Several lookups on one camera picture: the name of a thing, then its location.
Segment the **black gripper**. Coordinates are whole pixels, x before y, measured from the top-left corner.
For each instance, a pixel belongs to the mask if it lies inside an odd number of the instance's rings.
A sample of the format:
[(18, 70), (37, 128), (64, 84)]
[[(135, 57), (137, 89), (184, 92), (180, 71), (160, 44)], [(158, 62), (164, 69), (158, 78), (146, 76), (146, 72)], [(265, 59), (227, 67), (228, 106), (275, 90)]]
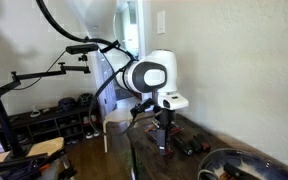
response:
[(157, 114), (159, 122), (157, 128), (157, 146), (162, 156), (169, 156), (171, 150), (168, 147), (171, 122), (175, 119), (175, 111), (155, 106), (153, 111)]

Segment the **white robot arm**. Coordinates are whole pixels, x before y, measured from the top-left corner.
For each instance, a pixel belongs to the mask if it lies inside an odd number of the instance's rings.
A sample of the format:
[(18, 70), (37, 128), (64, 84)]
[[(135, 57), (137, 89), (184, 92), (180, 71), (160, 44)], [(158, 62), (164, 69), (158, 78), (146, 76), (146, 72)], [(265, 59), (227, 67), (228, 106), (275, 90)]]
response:
[(118, 84), (137, 93), (156, 93), (152, 99), (154, 112), (159, 113), (156, 144), (162, 156), (167, 156), (171, 122), (177, 109), (189, 101), (177, 90), (176, 56), (169, 50), (155, 50), (145, 58), (133, 61), (116, 78)]

